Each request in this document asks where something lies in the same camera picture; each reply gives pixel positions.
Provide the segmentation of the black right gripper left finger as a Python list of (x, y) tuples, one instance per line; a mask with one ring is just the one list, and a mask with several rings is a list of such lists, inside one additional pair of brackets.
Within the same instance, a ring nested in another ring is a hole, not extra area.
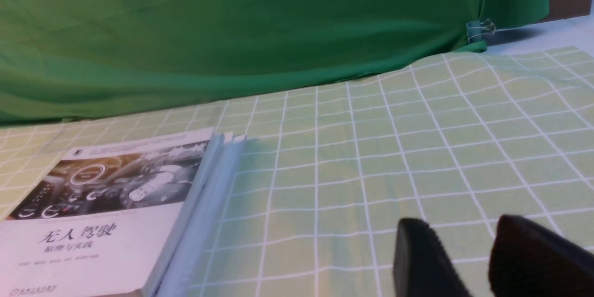
[(399, 220), (393, 282), (397, 297), (469, 297), (443, 244), (421, 219)]

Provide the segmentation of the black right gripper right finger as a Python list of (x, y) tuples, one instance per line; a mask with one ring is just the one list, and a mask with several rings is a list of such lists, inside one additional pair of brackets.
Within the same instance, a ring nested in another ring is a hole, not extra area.
[(521, 215), (499, 217), (488, 278), (496, 297), (591, 297), (591, 252)]

